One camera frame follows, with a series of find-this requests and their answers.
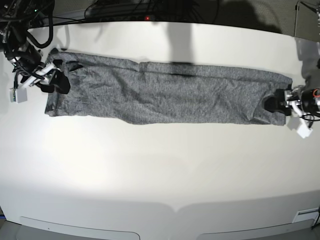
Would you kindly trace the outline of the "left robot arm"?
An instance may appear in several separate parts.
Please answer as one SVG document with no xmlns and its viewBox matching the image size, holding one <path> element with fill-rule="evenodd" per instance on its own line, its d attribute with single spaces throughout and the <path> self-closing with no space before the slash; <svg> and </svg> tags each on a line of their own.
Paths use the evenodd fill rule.
<svg viewBox="0 0 320 240">
<path fill-rule="evenodd" d="M 305 139 L 313 132 L 313 124 L 320 120 L 320 89 L 307 89 L 303 85 L 277 89 L 264 100 L 263 106 L 271 113 L 281 113 L 286 117 L 297 116 L 299 126 L 296 132 Z"/>
</svg>

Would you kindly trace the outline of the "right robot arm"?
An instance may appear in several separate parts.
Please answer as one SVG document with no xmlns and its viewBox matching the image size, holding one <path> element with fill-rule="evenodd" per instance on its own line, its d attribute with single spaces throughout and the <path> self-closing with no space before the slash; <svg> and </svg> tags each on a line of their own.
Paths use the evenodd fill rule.
<svg viewBox="0 0 320 240">
<path fill-rule="evenodd" d="M 10 89 L 11 102 L 27 101 L 27 88 L 36 86 L 44 93 L 68 94 L 71 88 L 61 70 L 62 60 L 42 62 L 41 50 L 53 40 L 53 0 L 2 0 L 0 2 L 0 50 L 13 65 L 14 81 Z M 33 20 L 47 14 L 49 34 L 39 43 L 28 31 Z"/>
</svg>

